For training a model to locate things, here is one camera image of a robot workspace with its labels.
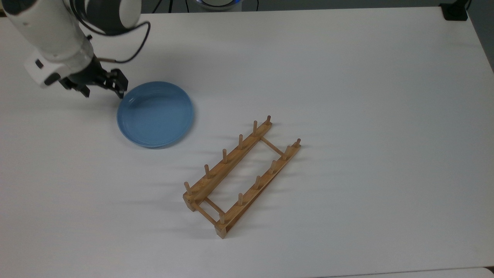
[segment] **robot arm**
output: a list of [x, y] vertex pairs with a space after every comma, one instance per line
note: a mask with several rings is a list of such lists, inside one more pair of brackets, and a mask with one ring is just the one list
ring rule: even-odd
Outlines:
[[87, 85], [97, 85], [124, 96], [127, 79], [119, 69], [101, 67], [78, 19], [99, 28], [99, 34], [121, 35], [136, 28], [140, 0], [1, 1], [10, 21], [36, 47], [24, 66], [41, 87], [59, 81], [89, 97]]

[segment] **blue plate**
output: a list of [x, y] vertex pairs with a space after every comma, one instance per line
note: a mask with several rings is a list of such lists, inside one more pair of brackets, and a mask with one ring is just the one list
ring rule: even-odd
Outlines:
[[120, 131], [130, 141], [148, 148], [175, 143], [189, 130], [194, 109], [177, 85], [149, 82], [123, 97], [117, 111]]

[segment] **wooden peg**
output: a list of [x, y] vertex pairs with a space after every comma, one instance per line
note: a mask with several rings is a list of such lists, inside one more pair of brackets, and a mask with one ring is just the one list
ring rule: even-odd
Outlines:
[[254, 127], [252, 128], [252, 135], [255, 136], [256, 132], [257, 132], [257, 121], [254, 121]]
[[226, 149], [223, 149], [223, 163], [226, 164]]
[[206, 171], [206, 179], [210, 179], [211, 175], [209, 174], [209, 166], [207, 164], [204, 165], [204, 170]]
[[274, 173], [275, 167], [276, 167], [276, 160], [273, 160], [273, 162], [271, 162], [271, 167], [268, 170], [269, 175], [272, 175]]
[[286, 160], [288, 158], [288, 151], [290, 150], [290, 146], [287, 146], [287, 149], [285, 150], [284, 154], [281, 156], [282, 160]]
[[187, 190], [187, 194], [192, 195], [192, 191], [190, 190], [190, 185], [188, 182], [184, 182], [185, 190]]
[[244, 136], [242, 134], [239, 135], [239, 147], [238, 149], [242, 149], [242, 144], [244, 143]]
[[254, 183], [254, 189], [258, 190], [259, 189], [259, 182], [261, 181], [261, 176], [257, 176], [255, 178], [255, 183]]
[[241, 206], [243, 202], [244, 202], [244, 196], [242, 195], [242, 193], [239, 193], [239, 201], [237, 202], [237, 204]]

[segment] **cable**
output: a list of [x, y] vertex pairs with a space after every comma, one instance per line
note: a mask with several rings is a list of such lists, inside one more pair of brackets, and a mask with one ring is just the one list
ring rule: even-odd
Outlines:
[[123, 31], [121, 33], [115, 33], [115, 34], [106, 34], [106, 33], [103, 33], [103, 32], [99, 32], [99, 31], [96, 31], [94, 30], [92, 27], [90, 27], [87, 23], [84, 22], [84, 20], [81, 18], [81, 15], [79, 14], [79, 11], [77, 11], [76, 7], [74, 6], [74, 1], [75, 0], [70, 0], [70, 9], [72, 10], [72, 13], [74, 14], [74, 16], [77, 18], [77, 20], [79, 22], [81, 22], [82, 25], [84, 25], [84, 27], [88, 28], [90, 31], [98, 34], [98, 35], [102, 35], [102, 36], [106, 36], [106, 37], [116, 37], [116, 36], [120, 36], [120, 35], [123, 35], [123, 34], [127, 34], [127, 33], [130, 33], [132, 31], [134, 31], [135, 29], [138, 29], [140, 28], [141, 26], [144, 26], [144, 25], [148, 25], [148, 30], [146, 31], [146, 35], [144, 36], [144, 39], [142, 40], [142, 43], [141, 45], [139, 46], [139, 48], [137, 49], [137, 51], [134, 53], [134, 55], [132, 55], [129, 59], [127, 60], [114, 60], [114, 59], [105, 59], [104, 61], [105, 62], [112, 62], [112, 63], [117, 63], [117, 64], [124, 64], [124, 63], [127, 63], [127, 62], [130, 62], [132, 61], [138, 54], [139, 52], [141, 51], [141, 49], [144, 47], [144, 44], [146, 43], [146, 40], [148, 39], [148, 35], [149, 35], [149, 32], [151, 31], [151, 23], [149, 21], [144, 21], [126, 31]]
[[142, 40], [142, 43], [139, 46], [139, 48], [137, 49], [137, 51], [129, 59], [123, 60], [123, 61], [115, 60], [115, 63], [125, 64], [127, 62], [130, 62], [130, 61], [134, 60], [134, 58], [139, 54], [139, 52], [141, 52], [141, 49], [144, 47], [144, 44], [146, 43], [146, 40], [148, 39], [149, 31], [151, 31], [151, 23], [149, 21], [144, 21], [143, 23], [137, 25], [137, 28], [139, 28], [140, 26], [143, 26], [144, 24], [148, 25], [148, 30], [146, 31], [146, 35], [144, 36], [144, 39]]
[[159, 1], [158, 1], [158, 4], [156, 4], [156, 7], [155, 7], [155, 9], [153, 10], [153, 12], [152, 12], [152, 13], [155, 13], [155, 11], [158, 9], [158, 7], [159, 7], [159, 6], [160, 6], [160, 4], [161, 4], [161, 1], [162, 1], [162, 0], [159, 0]]
[[168, 13], [171, 13], [172, 6], [173, 6], [173, 0], [170, 0], [170, 4], [168, 5]]

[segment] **table surface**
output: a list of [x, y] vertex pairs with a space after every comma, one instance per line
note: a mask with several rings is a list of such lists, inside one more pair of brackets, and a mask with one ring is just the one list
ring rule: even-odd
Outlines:
[[448, 269], [386, 274], [345, 276], [345, 278], [494, 278], [494, 274], [485, 268]]
[[[119, 100], [39, 89], [0, 19], [2, 278], [322, 277], [494, 265], [494, 75], [470, 21], [438, 7], [144, 15], [129, 88], [179, 85], [196, 118], [138, 147]], [[92, 40], [125, 58], [144, 30]], [[111, 69], [113, 65], [105, 64]], [[182, 200], [254, 120], [302, 149], [226, 239]], [[263, 143], [212, 194], [234, 204]]]

